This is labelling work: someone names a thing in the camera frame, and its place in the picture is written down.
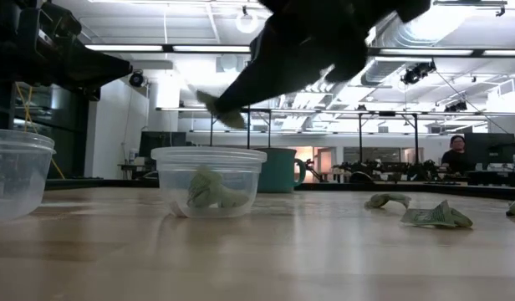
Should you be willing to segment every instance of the fluorescent light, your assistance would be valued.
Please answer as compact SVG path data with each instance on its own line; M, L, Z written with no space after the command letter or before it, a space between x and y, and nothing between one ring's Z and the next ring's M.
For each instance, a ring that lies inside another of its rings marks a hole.
M273 113L317 113L317 110L306 109L272 109Z
M383 48L379 54L383 55L422 55L422 56L469 56L471 49L431 49L431 48Z
M261 3L250 0L89 0L92 3L127 3L127 4L169 4L181 6L203 6L233 7L247 5L249 8L263 8Z
M85 45L86 48L94 51L102 52L162 52L163 46L161 45Z
M360 112L367 113L367 111L356 111L356 110L323 110L321 113L325 113L325 114L359 114Z
M515 56L515 50L486 50L483 56Z
M175 52L203 52L203 53L250 53L248 46L226 46L226 45L174 45Z
M207 112L206 108L156 108L157 110L176 112Z
M418 63L430 63L431 58L408 58L408 57L375 57L377 62L418 62Z
M191 133L208 133L208 134L211 133L210 130L189 130L189 132L191 132ZM250 132L254 133L254 134L262 133L259 130L251 130ZM213 133L216 133L216 134L246 134L247 131L246 130L213 130Z

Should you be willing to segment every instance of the window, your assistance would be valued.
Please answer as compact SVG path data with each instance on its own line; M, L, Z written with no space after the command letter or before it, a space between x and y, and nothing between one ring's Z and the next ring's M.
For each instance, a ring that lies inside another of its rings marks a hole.
M84 174L84 153L89 103L81 95L73 94L58 86L33 87L29 102L29 115L33 123L27 122L23 101L29 100L30 87L18 83L23 100L16 92L14 122L11 130L38 132L55 141L53 159L66 177ZM57 169L49 167L48 178L60 178Z

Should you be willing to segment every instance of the metal pole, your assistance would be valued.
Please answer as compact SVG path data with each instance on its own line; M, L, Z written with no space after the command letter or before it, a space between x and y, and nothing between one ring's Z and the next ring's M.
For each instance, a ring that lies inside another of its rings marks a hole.
M250 150L250 105L248 106L247 150Z
M416 138L416 164L419 164L419 133L417 132L417 114L414 115L414 131Z
M273 126L273 111L268 111L268 148L271 148L271 127Z
M209 132L209 146L213 146L213 114L211 114L211 130Z
M359 161L363 162L364 161L364 156L362 155L362 153L363 153L362 150L364 148L363 148L362 143L361 143L361 127L363 126L361 124L361 115L362 114L358 115L358 125L359 125L359 129L358 129L358 131L359 131Z
M16 83L0 81L0 129L12 130L16 109Z

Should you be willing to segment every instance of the desk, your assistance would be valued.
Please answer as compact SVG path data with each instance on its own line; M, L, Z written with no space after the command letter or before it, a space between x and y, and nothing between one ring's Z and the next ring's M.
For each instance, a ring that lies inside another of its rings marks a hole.
M123 173L124 180L134 180L133 173L137 172L137 170L144 169L145 172L153 171L152 165L136 165L136 164L119 164L120 169Z
M0 301L515 300L515 219L493 199L447 199L473 229L410 227L372 192L260 195L248 216L166 217L158 189L49 191L0 223Z
M469 185L515 187L515 171L468 171Z

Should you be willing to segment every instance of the plastic bowl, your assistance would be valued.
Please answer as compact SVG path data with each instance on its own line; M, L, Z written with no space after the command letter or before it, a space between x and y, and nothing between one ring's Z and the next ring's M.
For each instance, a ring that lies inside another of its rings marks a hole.
M154 149L164 201L179 217L239 217L256 199L267 154L220 147Z
M32 212L42 202L54 141L0 130L0 220Z

